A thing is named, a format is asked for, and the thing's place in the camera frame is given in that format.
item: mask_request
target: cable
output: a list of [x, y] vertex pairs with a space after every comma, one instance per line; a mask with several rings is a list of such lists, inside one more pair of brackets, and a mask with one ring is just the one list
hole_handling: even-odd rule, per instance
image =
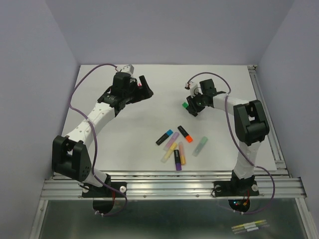
[[95, 173], [94, 173], [94, 167], [95, 167], [96, 158], [97, 158], [97, 155], [98, 155], [98, 139], [97, 139], [97, 136], [96, 136], [95, 128], [94, 128], [92, 122], [90, 122], [90, 121], [88, 120], [88, 117], [86, 116], [86, 114], [84, 114], [82, 111], [80, 111], [80, 110], [77, 109], [77, 108], [74, 108], [74, 107], [71, 105], [72, 97], [73, 97], [75, 91], [76, 91], [76, 90], [78, 89], [78, 87], [80, 86], [80, 84], [81, 84], [93, 71], [95, 71], [97, 68], [99, 68], [99, 67], [101, 67], [101, 66], [113, 66], [114, 68], [117, 67], [116, 65], [109, 64], [109, 63], [105, 63], [105, 64], [98, 65], [98, 66], [94, 67], [92, 70], [90, 70], [90, 71], [79, 81], [79, 83], [74, 87], [74, 90], [73, 90], [73, 92], [71, 93], [71, 96], [70, 96], [70, 98], [69, 98], [69, 108], [72, 109], [72, 110], [74, 110], [74, 111], [76, 111], [76, 112], [79, 113], [81, 116], [83, 116], [83, 117], [86, 119], [87, 123], [90, 125], [91, 129], [92, 129], [93, 140], [94, 140], [94, 147], [95, 147], [95, 150], [94, 150], [94, 158], [93, 158], [93, 163], [92, 163], [92, 174], [93, 174], [94, 178], [95, 178], [98, 182], [100, 182], [104, 187], [106, 187], [106, 188], [108, 188], [108, 189], [110, 189], [110, 190], [112, 190], [112, 191], [114, 191], [114, 192], [117, 192], [117, 193], [121, 194], [121, 195], [125, 198], [125, 204], [124, 204], [124, 206], [123, 206], [120, 210], [118, 210], [118, 211], [116, 211], [116, 212], [114, 212], [114, 213], [101, 214], [101, 216], [104, 217], [104, 216], [114, 216], [114, 215], [120, 213], [121, 211], [123, 211], [124, 208], [125, 208], [125, 207], [127, 206], [127, 204], [128, 204], [128, 198], [127, 198], [127, 196], [126, 196], [124, 193], [122, 193], [122, 192], [120, 192], [119, 190], [117, 190], [117, 189], [115, 189], [115, 188], [112, 188], [111, 186], [107, 185], [106, 183], [104, 183], [102, 180], [100, 180], [100, 179], [95, 175]]
[[217, 74], [215, 74], [215, 73], [212, 73], [212, 72], [201, 72], [201, 73], [198, 73], [198, 74], [194, 75], [192, 78], [190, 78], [190, 79], [187, 81], [187, 83], [189, 84], [189, 82], [190, 82], [192, 79], [194, 79], [196, 76], [203, 75], [203, 74], [209, 74], [209, 75], [217, 76], [217, 77], [220, 78], [223, 82], [225, 82], [225, 84], [227, 85], [229, 91], [228, 91], [228, 93], [227, 93], [227, 95], [226, 95], [226, 97], [225, 97], [225, 112], [226, 112], [226, 120], [227, 120], [227, 125], [228, 125], [228, 129], [229, 129], [230, 136], [231, 136], [231, 138], [232, 138], [232, 140], [233, 140], [233, 142], [234, 142], [236, 148], [237, 148], [238, 151], [241, 153], [241, 155], [247, 160], [247, 162], [248, 162], [250, 165], [252, 165], [253, 167], [255, 167], [255, 168], [260, 168], [260, 169], [264, 170], [264, 171], [269, 175], [269, 177], [270, 177], [270, 179], [271, 179], [271, 181], [272, 181], [272, 183], [273, 183], [273, 193], [272, 193], [272, 195], [271, 195], [271, 198], [270, 198], [269, 202], [266, 204], [266, 206], [264, 206], [264, 207], [262, 207], [261, 209], [258, 209], [258, 210], [256, 210], [256, 211], [246, 212], [246, 213], [239, 212], [239, 213], [241, 213], [241, 214], [254, 214], [254, 213], [261, 212], [261, 211], [265, 210], [266, 208], [268, 208], [268, 207], [270, 206], [272, 200], [274, 199], [275, 191], [276, 191], [275, 180], [274, 180], [273, 176], [271, 175], [271, 173], [270, 173], [266, 168], [264, 168], [264, 167], [262, 167], [262, 166], [255, 166], [254, 163], [253, 163], [252, 161], [250, 161], [250, 159], [249, 159], [249, 158], [245, 155], [245, 153], [240, 149], [239, 145], [238, 145], [237, 142], [236, 142], [236, 139], [235, 139], [235, 137], [234, 137], [233, 131], [232, 131], [231, 126], [230, 126], [230, 120], [229, 120], [228, 108], [227, 108], [227, 100], [228, 100], [229, 94], [231, 93], [231, 88], [230, 88], [230, 85], [228, 84], [228, 82], [227, 82], [224, 78], [222, 78], [220, 75], [217, 75]]

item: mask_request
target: white table surface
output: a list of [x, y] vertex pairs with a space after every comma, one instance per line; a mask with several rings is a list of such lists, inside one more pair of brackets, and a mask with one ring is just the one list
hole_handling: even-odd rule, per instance
[[[93, 67], [94, 65], [82, 65], [77, 82]], [[197, 117], [190, 115], [182, 107], [182, 103], [186, 102], [186, 97], [189, 95], [184, 86], [193, 75], [209, 71], [221, 75], [228, 81], [232, 88], [231, 96], [254, 100], [256, 96], [247, 66], [134, 65], [134, 67], [134, 76], [138, 79], [138, 76], [145, 75], [154, 95], [148, 100], [127, 105], [101, 130], [98, 135], [96, 168], [118, 171], [175, 171], [173, 155], [166, 163], [160, 161], [165, 154], [163, 147], [168, 139], [160, 146], [155, 142], [167, 130], [178, 131], [177, 127], [182, 125], [194, 139], [192, 143], [188, 143], [180, 134], [176, 141], [184, 143], [186, 165], [182, 166], [183, 170], [232, 170], [237, 161], [238, 151], [230, 137], [225, 112], [205, 108]], [[111, 86], [115, 72], [110, 66], [95, 70], [74, 94], [72, 105], [88, 114], [97, 99]], [[218, 91], [228, 91], [219, 78], [211, 75], [201, 75], [193, 81], [199, 83], [201, 80], [211, 78]], [[72, 131], [82, 120], [82, 116], [69, 110], [62, 135]], [[232, 116], [231, 125], [234, 131]], [[194, 157], [192, 152], [203, 136], [208, 137], [208, 142], [201, 153]], [[93, 143], [89, 147], [89, 154], [93, 160]], [[256, 165], [276, 170], [268, 138], [260, 146]]]

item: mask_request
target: pink highlighter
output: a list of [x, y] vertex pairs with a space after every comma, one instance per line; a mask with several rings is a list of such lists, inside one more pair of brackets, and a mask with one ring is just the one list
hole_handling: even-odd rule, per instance
[[168, 143], [165, 145], [164, 150], [168, 151], [168, 149], [171, 147], [171, 145], [175, 142], [175, 140], [178, 138], [179, 133], [175, 132], [173, 134], [173, 136], [170, 138], [170, 140], [168, 141]]

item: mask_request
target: black bracket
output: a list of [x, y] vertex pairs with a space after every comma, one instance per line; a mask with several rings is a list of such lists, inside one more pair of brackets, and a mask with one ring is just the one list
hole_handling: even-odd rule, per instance
[[[105, 184], [111, 186], [118, 191], [122, 186], [127, 188], [127, 182], [111, 182], [111, 176], [107, 174]], [[95, 211], [106, 214], [113, 209], [114, 202], [112, 200], [95, 200], [94, 198], [112, 198], [112, 190], [107, 187], [96, 187], [88, 183], [84, 183], [82, 190], [82, 198], [93, 198], [92, 206]], [[122, 194], [115, 192], [115, 198], [123, 198]]]
[[244, 196], [249, 191], [250, 196], [259, 196], [255, 175], [246, 179], [239, 179], [234, 171], [230, 181], [214, 181], [213, 197]]
[[259, 100], [234, 106], [234, 120], [238, 139], [248, 146], [263, 141], [269, 134], [268, 121]]

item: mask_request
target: white wall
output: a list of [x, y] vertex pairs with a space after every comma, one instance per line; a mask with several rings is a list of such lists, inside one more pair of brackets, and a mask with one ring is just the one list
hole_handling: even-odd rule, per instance
[[82, 63], [257, 63], [293, 0], [47, 0]]
[[0, 6], [0, 238], [28, 238], [75, 61], [43, 0]]
[[319, 1], [296, 0], [259, 62], [258, 76], [285, 161], [302, 178], [319, 226]]

